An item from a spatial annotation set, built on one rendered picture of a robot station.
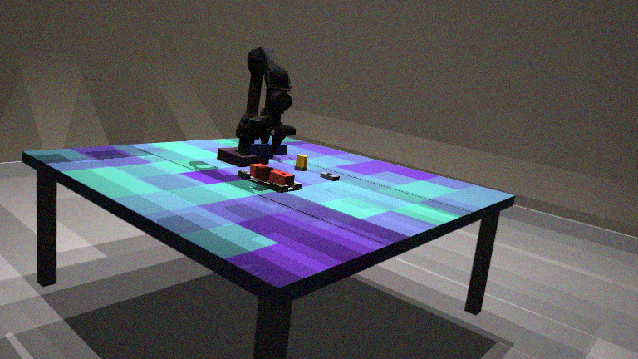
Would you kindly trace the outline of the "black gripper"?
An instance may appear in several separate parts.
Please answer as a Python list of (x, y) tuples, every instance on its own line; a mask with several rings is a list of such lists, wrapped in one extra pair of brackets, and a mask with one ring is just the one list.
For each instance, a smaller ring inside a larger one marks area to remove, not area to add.
[[(282, 125), (283, 122), (280, 121), (281, 114), (284, 114), (284, 111), (271, 106), (265, 106), (262, 111), (265, 116), (267, 116), (268, 112), (272, 114), (274, 128), (266, 127), (262, 130), (254, 130), (259, 134), (262, 144), (268, 143), (270, 136), (272, 137), (272, 153), (274, 154), (286, 136), (296, 135), (296, 129), (293, 126)], [(271, 134), (272, 130), (275, 130), (274, 134)]]

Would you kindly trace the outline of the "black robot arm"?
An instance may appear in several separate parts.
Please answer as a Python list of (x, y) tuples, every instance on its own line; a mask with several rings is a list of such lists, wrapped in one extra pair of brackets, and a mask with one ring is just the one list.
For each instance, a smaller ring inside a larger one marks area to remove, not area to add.
[[(274, 49), (265, 46), (252, 49), (248, 53), (247, 60), (248, 69), (251, 73), (247, 110), (241, 117), (236, 129), (239, 143), (238, 150), (234, 150), (241, 155), (250, 155), (250, 145), (254, 144), (255, 140), (259, 140), (260, 136), (255, 130), (262, 130), (266, 127), (273, 128), (271, 113), (268, 112), (267, 116), (265, 116), (264, 112), (261, 111), (260, 116), (258, 116), (264, 74), (267, 87), (265, 106), (285, 111), (292, 105), (292, 98), (287, 94), (292, 88), (290, 77), (287, 70), (279, 65)], [(248, 126), (248, 121), (250, 121), (250, 127)]]

